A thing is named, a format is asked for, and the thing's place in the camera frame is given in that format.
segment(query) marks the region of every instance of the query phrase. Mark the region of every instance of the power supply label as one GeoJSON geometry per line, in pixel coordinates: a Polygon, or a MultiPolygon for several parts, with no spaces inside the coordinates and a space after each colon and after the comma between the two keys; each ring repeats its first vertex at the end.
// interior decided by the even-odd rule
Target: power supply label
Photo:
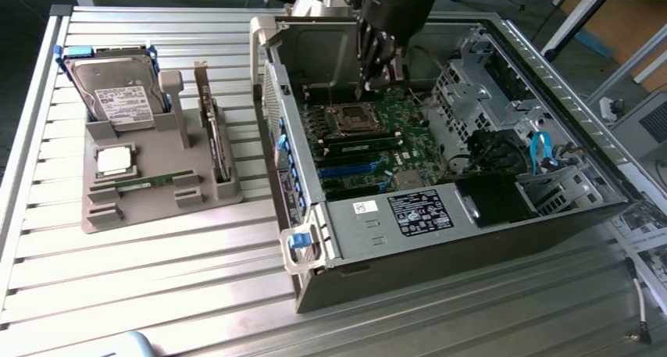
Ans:
{"type": "Polygon", "coordinates": [[[449,214],[434,190],[388,197],[402,236],[452,228],[449,214]]]}
{"type": "Polygon", "coordinates": [[[142,86],[97,89],[94,94],[111,125],[138,123],[153,119],[142,86]]]}

